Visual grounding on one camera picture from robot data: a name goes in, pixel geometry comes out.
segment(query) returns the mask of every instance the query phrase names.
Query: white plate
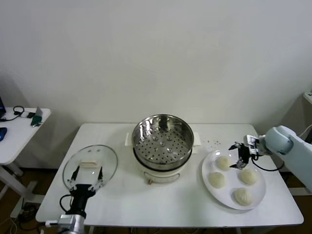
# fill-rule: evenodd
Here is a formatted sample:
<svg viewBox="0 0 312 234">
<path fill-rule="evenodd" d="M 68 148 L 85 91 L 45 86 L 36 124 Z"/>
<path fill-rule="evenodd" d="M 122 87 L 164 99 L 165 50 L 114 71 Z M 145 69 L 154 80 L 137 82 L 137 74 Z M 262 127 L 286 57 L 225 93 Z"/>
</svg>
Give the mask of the white plate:
<svg viewBox="0 0 312 234">
<path fill-rule="evenodd" d="M 250 210 L 257 206 L 264 198 L 266 191 L 266 184 L 261 173 L 261 169 L 258 169 L 251 162 L 245 167 L 254 170 L 258 175 L 258 181 L 254 185 L 247 185 L 238 177 L 241 170 L 231 168 L 228 171 L 223 171 L 217 167 L 216 160 L 220 156 L 230 157 L 232 163 L 235 164 L 238 160 L 238 150 L 216 150 L 209 153 L 203 161 L 202 176 L 210 193 L 224 205 L 237 210 Z M 221 172 L 225 176 L 226 186 L 220 189 L 213 187 L 208 180 L 208 175 L 211 172 Z M 234 191 L 238 188 L 246 188 L 252 193 L 253 203 L 250 206 L 242 206 L 236 202 L 234 198 Z"/>
</svg>

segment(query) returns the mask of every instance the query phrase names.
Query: white wall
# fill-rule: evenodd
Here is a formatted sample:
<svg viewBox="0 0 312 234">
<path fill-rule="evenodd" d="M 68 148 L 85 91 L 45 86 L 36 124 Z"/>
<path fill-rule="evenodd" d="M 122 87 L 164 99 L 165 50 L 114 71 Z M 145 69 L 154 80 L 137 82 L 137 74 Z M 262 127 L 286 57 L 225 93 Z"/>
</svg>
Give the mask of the white wall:
<svg viewBox="0 0 312 234">
<path fill-rule="evenodd" d="M 1 96 L 53 111 L 22 166 L 57 167 L 84 122 L 169 113 L 260 132 L 288 121 L 302 131 L 311 8 L 310 0 L 1 1 Z"/>
</svg>

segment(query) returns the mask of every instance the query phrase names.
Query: cable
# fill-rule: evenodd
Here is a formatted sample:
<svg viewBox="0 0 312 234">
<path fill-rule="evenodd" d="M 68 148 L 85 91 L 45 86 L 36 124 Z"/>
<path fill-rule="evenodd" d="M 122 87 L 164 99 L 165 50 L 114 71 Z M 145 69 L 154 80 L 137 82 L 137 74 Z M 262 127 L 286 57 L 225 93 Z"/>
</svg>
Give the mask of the cable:
<svg viewBox="0 0 312 234">
<path fill-rule="evenodd" d="M 311 127 L 312 127 L 312 124 L 309 125 L 309 126 L 306 128 L 306 130 L 304 130 L 304 132 L 303 132 L 302 134 L 300 134 L 299 137 L 302 137 L 302 136 L 307 132 L 307 130 L 308 130 L 309 128 L 311 128 Z"/>
<path fill-rule="evenodd" d="M 278 167 L 278 168 L 276 168 L 276 169 L 271 169 L 271 170 L 270 170 L 270 169 L 265 169 L 265 168 L 263 168 L 263 167 L 260 167 L 259 165 L 257 165 L 257 164 L 254 162 L 254 160 L 257 161 L 258 159 L 254 159 L 254 158 L 252 157 L 252 162 L 253 162 L 253 164 L 254 164 L 255 166 L 257 166 L 258 168 L 260 168 L 261 170 L 266 171 L 266 172 L 275 172 L 275 171 L 278 171 L 278 170 L 282 169 L 282 168 L 285 166 L 285 162 L 283 162 L 282 165 L 281 165 L 280 167 Z"/>
<path fill-rule="evenodd" d="M 3 224 L 3 223 L 5 223 L 6 221 L 8 221 L 10 218 L 7 218 L 7 219 L 5 219 L 4 221 L 2 221 L 1 223 L 0 223 L 0 226 Z"/>
<path fill-rule="evenodd" d="M 19 228 L 18 228 L 18 226 L 16 225 L 16 223 L 13 221 L 13 219 L 10 218 L 10 220 L 11 220 L 12 223 L 13 223 L 12 226 L 11 226 L 11 228 L 10 228 L 10 234 L 12 234 L 12 228 L 13 228 L 13 227 L 15 227 L 15 232 L 14 232 L 14 234 L 17 234 Z"/>
<path fill-rule="evenodd" d="M 30 231 L 33 231 L 33 230 L 37 230 L 37 233 L 40 233 L 40 230 L 39 230 L 39 227 L 41 226 L 45 226 L 45 223 L 38 223 L 34 228 L 23 228 L 21 223 L 19 223 L 19 228 L 25 232 L 30 232 Z"/>
<path fill-rule="evenodd" d="M 64 210 L 65 212 L 67 212 L 67 210 L 63 207 L 62 205 L 62 200 L 63 198 L 67 197 L 67 196 L 71 196 L 70 194 L 66 194 L 64 196 L 62 196 L 60 199 L 59 199 L 59 206 L 62 208 L 62 210 Z"/>
<path fill-rule="evenodd" d="M 161 229 L 159 229 L 158 231 L 154 232 L 153 234 L 159 234 L 159 233 L 161 233 L 162 231 L 163 231 L 163 229 L 161 228 Z"/>
<path fill-rule="evenodd" d="M 16 108 L 21 108 L 22 112 L 16 111 Z M 12 119 L 0 118 L 0 122 L 7 122 L 7 121 L 12 121 L 12 120 L 17 119 L 18 117 L 20 117 L 24 113 L 25 109 L 22 106 L 15 106 L 15 107 L 13 107 L 13 111 L 14 111 L 14 113 L 18 113 L 18 115 L 16 117 L 14 117 Z"/>
<path fill-rule="evenodd" d="M 184 231 L 182 228 L 181 228 L 181 230 L 182 230 L 184 233 L 186 233 L 186 234 L 195 234 L 195 233 L 198 232 L 199 228 L 197 228 L 197 229 L 195 230 L 195 232 L 192 232 L 192 233 L 188 233 L 188 232 Z"/>
</svg>

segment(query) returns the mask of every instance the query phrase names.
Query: white table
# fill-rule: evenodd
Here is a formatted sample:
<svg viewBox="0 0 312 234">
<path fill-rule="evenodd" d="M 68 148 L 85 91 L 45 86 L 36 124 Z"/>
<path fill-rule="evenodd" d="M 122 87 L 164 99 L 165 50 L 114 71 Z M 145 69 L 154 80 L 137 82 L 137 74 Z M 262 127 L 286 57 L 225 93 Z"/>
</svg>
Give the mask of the white table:
<svg viewBox="0 0 312 234">
<path fill-rule="evenodd" d="M 41 109 L 43 112 L 42 123 L 44 123 L 50 116 L 49 109 Z M 6 108 L 7 113 L 2 118 L 12 119 L 16 117 L 13 114 L 13 108 Z M 25 108 L 25 111 L 36 112 L 36 108 Z M 0 165 L 5 165 L 11 169 L 15 175 L 21 176 L 22 171 L 13 163 L 18 157 L 20 152 L 24 149 L 34 134 L 40 127 L 30 126 L 32 119 L 18 117 L 13 121 L 0 122 L 0 127 L 6 127 L 7 133 L 2 141 L 0 141 Z M 0 199 L 7 191 L 8 187 L 12 188 L 15 192 L 26 199 L 26 202 L 40 203 L 43 196 L 34 195 L 32 190 L 36 186 L 36 182 L 32 181 L 28 187 L 25 188 L 13 175 L 10 175 L 5 169 L 0 166 L 0 180 L 6 185 L 0 192 Z M 11 213 L 11 217 L 16 217 L 21 207 L 21 199 L 17 203 L 15 209 Z"/>
<path fill-rule="evenodd" d="M 295 225 L 303 216 L 279 172 L 263 172 L 267 192 L 259 206 L 239 211 L 219 203 L 207 190 L 201 178 L 201 162 L 209 151 L 228 148 L 242 141 L 246 134 L 255 135 L 246 124 L 192 124 L 202 146 L 186 163 L 182 176 L 173 183 L 148 185 L 136 168 L 132 148 L 125 137 L 134 124 L 83 124 L 65 156 L 40 208 L 36 219 L 58 219 L 62 195 L 68 194 L 62 182 L 62 171 L 78 150 L 93 144 L 112 147 L 119 165 L 112 180 L 89 199 L 85 225 L 126 227 L 260 227 Z M 265 168 L 276 168 L 269 156 L 258 161 Z"/>
</svg>

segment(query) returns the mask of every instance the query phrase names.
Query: computer mouse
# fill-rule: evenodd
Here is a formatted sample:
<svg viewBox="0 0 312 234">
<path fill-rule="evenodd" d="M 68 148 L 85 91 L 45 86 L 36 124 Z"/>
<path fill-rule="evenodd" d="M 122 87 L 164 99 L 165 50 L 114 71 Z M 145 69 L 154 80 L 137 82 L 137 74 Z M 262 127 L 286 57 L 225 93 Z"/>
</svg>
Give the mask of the computer mouse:
<svg viewBox="0 0 312 234">
<path fill-rule="evenodd" d="M 7 128 L 0 128 L 0 141 L 2 141 L 4 139 L 4 136 L 5 136 L 7 131 L 8 131 Z"/>
</svg>

